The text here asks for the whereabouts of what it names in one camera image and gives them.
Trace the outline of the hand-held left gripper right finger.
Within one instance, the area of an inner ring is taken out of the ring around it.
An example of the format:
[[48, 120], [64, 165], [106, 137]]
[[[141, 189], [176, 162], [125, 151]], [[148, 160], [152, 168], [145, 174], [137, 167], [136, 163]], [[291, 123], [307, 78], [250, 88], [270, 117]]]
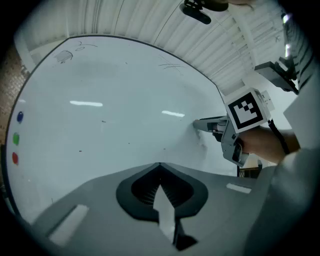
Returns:
[[170, 256], [219, 235], [241, 210], [255, 217], [271, 174], [271, 167], [248, 178], [160, 163], [159, 228], [169, 241], [160, 241], [159, 255]]

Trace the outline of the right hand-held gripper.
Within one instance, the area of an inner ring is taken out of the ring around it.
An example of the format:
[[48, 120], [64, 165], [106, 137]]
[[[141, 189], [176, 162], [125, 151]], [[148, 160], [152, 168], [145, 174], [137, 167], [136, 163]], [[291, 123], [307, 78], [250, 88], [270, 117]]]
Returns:
[[240, 135], [271, 120], [264, 96], [255, 88], [240, 92], [225, 103], [226, 115], [201, 118], [193, 122], [197, 130], [212, 133], [221, 143], [223, 157], [242, 168], [249, 153]]

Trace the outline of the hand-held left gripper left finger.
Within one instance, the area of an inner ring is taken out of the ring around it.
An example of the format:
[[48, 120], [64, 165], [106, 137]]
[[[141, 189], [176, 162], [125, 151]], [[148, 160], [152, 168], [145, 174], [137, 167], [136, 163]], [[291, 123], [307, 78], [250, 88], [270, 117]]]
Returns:
[[137, 220], [119, 205], [116, 189], [153, 164], [91, 179], [45, 209], [32, 224], [49, 249], [62, 256], [170, 256], [175, 247], [156, 222]]

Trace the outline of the person's right forearm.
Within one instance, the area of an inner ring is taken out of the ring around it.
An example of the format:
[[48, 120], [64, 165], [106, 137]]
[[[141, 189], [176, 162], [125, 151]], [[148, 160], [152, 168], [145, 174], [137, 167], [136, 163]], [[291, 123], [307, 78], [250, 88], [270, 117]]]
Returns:
[[243, 142], [244, 153], [255, 154], [273, 164], [279, 164], [287, 155], [270, 128], [258, 126], [240, 133], [238, 138]]

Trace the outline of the white whiteboard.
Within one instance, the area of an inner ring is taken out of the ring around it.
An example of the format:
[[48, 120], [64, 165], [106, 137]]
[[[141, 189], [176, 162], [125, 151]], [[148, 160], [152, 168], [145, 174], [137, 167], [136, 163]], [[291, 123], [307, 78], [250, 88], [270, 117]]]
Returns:
[[33, 223], [91, 179], [156, 162], [235, 176], [215, 138], [193, 128], [225, 113], [216, 85], [164, 50], [121, 37], [67, 39], [32, 71], [10, 114], [12, 205]]

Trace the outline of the person's striped shirt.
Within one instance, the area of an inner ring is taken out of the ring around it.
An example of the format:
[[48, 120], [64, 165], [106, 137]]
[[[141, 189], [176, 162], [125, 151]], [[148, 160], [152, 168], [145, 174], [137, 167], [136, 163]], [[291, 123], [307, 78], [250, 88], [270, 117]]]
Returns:
[[245, 256], [320, 256], [320, 16], [287, 25], [299, 94], [284, 115], [300, 149], [274, 168]]

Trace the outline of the grey box with black bracket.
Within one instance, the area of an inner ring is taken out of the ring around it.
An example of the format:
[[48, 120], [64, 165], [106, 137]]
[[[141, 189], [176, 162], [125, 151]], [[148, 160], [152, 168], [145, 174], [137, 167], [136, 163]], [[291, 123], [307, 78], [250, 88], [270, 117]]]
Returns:
[[284, 70], [280, 64], [268, 61], [254, 67], [254, 70], [270, 81], [273, 85], [281, 88], [285, 92], [293, 92], [298, 95], [299, 91], [293, 81], [297, 79], [297, 72], [292, 57], [285, 59], [279, 58], [279, 61], [287, 68]]

